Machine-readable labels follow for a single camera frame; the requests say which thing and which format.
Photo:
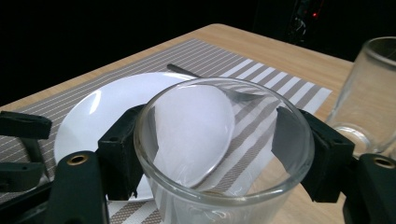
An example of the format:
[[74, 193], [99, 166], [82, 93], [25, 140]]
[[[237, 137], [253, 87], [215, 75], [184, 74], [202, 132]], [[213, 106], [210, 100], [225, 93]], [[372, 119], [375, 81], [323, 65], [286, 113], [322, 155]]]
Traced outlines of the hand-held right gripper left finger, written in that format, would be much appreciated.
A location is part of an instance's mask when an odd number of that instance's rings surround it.
[[126, 110], [95, 151], [73, 152], [58, 162], [44, 224], [109, 224], [106, 201], [137, 195], [143, 170], [134, 150], [134, 126], [143, 108]]

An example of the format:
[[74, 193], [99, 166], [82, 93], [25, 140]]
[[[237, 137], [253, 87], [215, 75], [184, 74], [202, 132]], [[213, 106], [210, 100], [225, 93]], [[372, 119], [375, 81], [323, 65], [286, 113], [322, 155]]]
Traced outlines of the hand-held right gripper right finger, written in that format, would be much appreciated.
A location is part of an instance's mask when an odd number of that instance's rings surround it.
[[396, 224], [396, 160], [378, 155], [353, 157], [355, 144], [306, 111], [280, 106], [272, 151], [288, 173], [308, 159], [301, 181], [316, 203], [345, 195], [345, 224]]

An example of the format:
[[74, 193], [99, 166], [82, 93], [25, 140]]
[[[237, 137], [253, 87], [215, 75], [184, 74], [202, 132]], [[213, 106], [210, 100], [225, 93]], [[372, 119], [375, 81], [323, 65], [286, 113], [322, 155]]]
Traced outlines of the white round plate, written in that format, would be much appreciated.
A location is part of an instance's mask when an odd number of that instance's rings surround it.
[[[65, 117], [54, 143], [54, 158], [95, 151], [98, 141], [127, 109], [191, 77], [155, 72], [124, 77], [93, 91]], [[231, 145], [235, 118], [231, 101], [212, 85], [172, 91], [154, 110], [152, 123], [161, 157], [154, 163], [185, 187], [213, 171]]]

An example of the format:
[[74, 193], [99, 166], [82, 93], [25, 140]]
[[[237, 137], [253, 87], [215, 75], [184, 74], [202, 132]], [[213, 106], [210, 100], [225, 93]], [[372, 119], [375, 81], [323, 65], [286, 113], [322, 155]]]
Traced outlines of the clear drinking glass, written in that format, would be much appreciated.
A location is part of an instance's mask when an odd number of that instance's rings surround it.
[[355, 144], [357, 157], [396, 141], [396, 36], [363, 44], [327, 124]]
[[314, 159], [292, 103], [226, 77], [158, 93], [139, 115], [134, 147], [163, 224], [269, 224]]

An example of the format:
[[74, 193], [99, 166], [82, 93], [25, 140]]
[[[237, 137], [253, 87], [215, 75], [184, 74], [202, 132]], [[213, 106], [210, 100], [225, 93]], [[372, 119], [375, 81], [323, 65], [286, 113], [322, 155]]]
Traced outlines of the grey striped placemat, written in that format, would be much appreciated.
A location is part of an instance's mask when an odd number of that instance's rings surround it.
[[[315, 113], [332, 92], [268, 66], [268, 63], [259, 63], [199, 39], [189, 39], [137, 62], [103, 73], [99, 77], [47, 99], [17, 109], [18, 112], [44, 116], [52, 121], [49, 139], [40, 141], [49, 176], [53, 177], [55, 168], [53, 148], [56, 133], [61, 121], [74, 105], [92, 91], [96, 91], [111, 81], [135, 74], [165, 72], [165, 66], [169, 63], [176, 64], [197, 75], [237, 77], [260, 83], [277, 91], [297, 107], [310, 113]], [[28, 156], [18, 139], [0, 136], [0, 162], [4, 161], [28, 161]], [[109, 215], [112, 224], [162, 224], [154, 201], [109, 203]]]

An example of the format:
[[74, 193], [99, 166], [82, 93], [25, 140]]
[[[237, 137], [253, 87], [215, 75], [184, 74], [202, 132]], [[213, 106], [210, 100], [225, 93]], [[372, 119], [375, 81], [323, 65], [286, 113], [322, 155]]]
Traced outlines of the dark equipment rack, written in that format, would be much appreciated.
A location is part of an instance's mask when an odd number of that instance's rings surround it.
[[259, 0], [252, 31], [297, 44], [314, 29], [328, 0]]

